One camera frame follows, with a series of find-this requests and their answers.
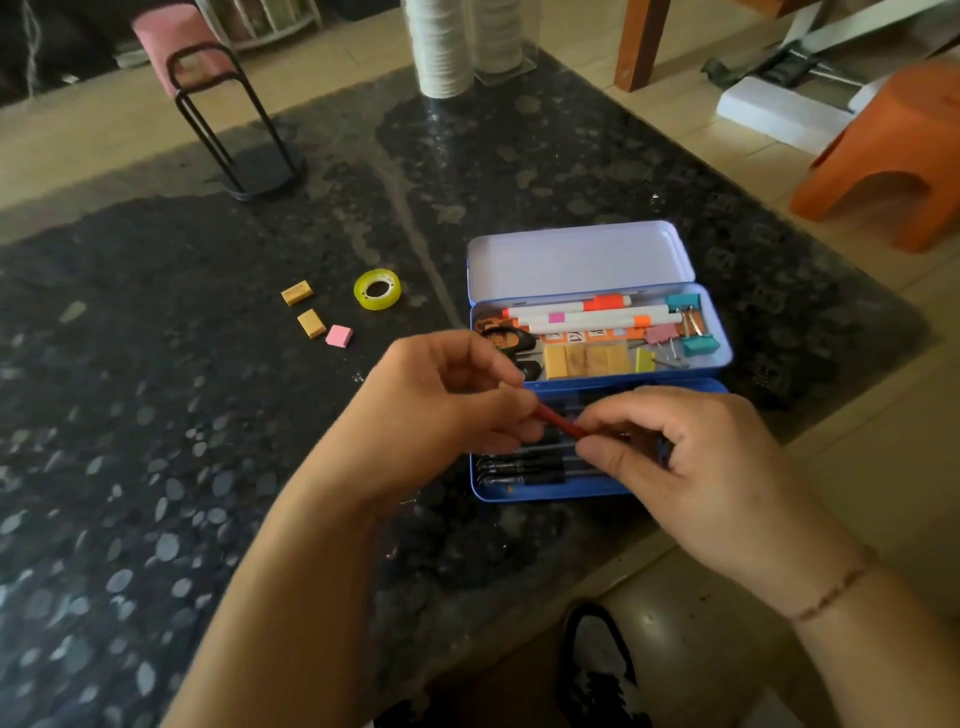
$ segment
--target forearm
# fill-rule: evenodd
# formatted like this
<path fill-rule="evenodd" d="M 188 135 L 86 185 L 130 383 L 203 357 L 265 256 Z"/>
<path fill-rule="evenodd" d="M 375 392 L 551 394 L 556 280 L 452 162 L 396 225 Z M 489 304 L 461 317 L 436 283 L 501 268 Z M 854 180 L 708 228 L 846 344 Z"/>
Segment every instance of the forearm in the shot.
<path fill-rule="evenodd" d="M 234 574 L 165 728 L 350 726 L 376 540 L 353 483 L 304 465 Z"/>
<path fill-rule="evenodd" d="M 797 634 L 848 728 L 960 725 L 956 643 L 891 571 L 873 567 Z"/>

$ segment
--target yellow tape roll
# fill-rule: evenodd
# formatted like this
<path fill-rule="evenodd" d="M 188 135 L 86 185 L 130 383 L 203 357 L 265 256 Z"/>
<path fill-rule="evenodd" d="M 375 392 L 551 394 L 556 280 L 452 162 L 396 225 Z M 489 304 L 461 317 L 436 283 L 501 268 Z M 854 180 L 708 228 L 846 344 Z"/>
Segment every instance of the yellow tape roll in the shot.
<path fill-rule="evenodd" d="M 386 283 L 387 290 L 379 296 L 371 296 L 368 290 L 374 283 Z M 384 308 L 390 308 L 400 300 L 400 293 L 400 279 L 396 277 L 396 273 L 386 268 L 367 271 L 353 284 L 353 295 L 368 311 L 382 311 Z"/>

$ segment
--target chair leg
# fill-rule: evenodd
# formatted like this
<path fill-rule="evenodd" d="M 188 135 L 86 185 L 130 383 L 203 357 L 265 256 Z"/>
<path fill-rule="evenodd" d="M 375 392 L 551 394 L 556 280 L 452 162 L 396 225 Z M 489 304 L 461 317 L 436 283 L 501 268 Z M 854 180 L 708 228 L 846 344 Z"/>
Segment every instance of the chair leg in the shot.
<path fill-rule="evenodd" d="M 894 246 L 905 253 L 923 253 L 933 247 L 957 215 L 960 186 L 931 189 L 920 211 L 897 234 Z"/>
<path fill-rule="evenodd" d="M 629 0 L 620 37 L 613 83 L 622 91 L 636 91 L 650 83 L 670 0 Z"/>

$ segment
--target yellow eraser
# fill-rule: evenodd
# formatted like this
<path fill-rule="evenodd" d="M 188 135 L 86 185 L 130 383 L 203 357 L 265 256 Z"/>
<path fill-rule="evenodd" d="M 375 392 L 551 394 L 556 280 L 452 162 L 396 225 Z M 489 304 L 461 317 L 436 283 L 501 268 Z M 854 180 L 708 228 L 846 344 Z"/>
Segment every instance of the yellow eraser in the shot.
<path fill-rule="evenodd" d="M 634 371 L 637 374 L 645 374 L 647 372 L 655 372 L 657 370 L 657 363 L 654 361 L 654 353 L 648 352 L 645 349 L 636 350 L 636 368 Z"/>
<path fill-rule="evenodd" d="M 283 297 L 283 300 L 287 302 L 287 305 L 293 305 L 294 303 L 301 302 L 307 296 L 313 296 L 313 289 L 308 282 L 302 280 L 297 285 L 292 285 L 287 288 L 287 290 L 280 295 Z"/>
<path fill-rule="evenodd" d="M 630 353 L 626 344 L 616 344 L 604 347 L 607 350 L 607 364 L 612 375 L 628 375 L 633 368 L 630 366 Z"/>
<path fill-rule="evenodd" d="M 566 370 L 566 347 L 543 347 L 543 368 L 546 370 L 548 379 L 562 379 L 569 376 Z"/>
<path fill-rule="evenodd" d="M 586 344 L 567 344 L 566 345 L 566 375 L 567 376 L 586 376 L 587 375 L 587 345 Z"/>
<path fill-rule="evenodd" d="M 297 317 L 297 320 L 300 322 L 303 330 L 306 331 L 306 335 L 311 339 L 316 339 L 326 331 L 324 322 L 320 320 L 320 316 L 318 316 L 317 312 L 312 308 L 309 311 L 301 313 L 301 315 Z"/>
<path fill-rule="evenodd" d="M 587 376 L 606 376 L 611 373 L 607 361 L 609 348 L 597 344 L 587 347 Z"/>

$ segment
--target black granite table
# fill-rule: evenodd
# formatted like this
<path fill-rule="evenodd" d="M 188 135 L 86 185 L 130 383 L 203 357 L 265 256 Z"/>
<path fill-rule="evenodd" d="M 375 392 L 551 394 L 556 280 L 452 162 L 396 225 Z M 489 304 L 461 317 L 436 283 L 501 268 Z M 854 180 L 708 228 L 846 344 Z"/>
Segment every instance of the black granite table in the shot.
<path fill-rule="evenodd" d="M 547 57 L 446 105 L 404 69 L 278 125 L 310 163 L 285 199 L 239 206 L 192 145 L 0 213 L 4 725 L 159 720 L 278 487 L 378 356 L 467 319 L 476 235 L 671 220 L 737 352 L 725 381 L 784 439 L 928 343 L 914 309 Z M 404 286 L 383 312 L 351 293 L 374 266 Z M 301 279 L 317 296 L 291 311 Z M 349 348 L 303 335 L 308 305 Z M 459 464 L 386 527 L 365 701 L 648 523 L 624 497 L 483 504 Z"/>

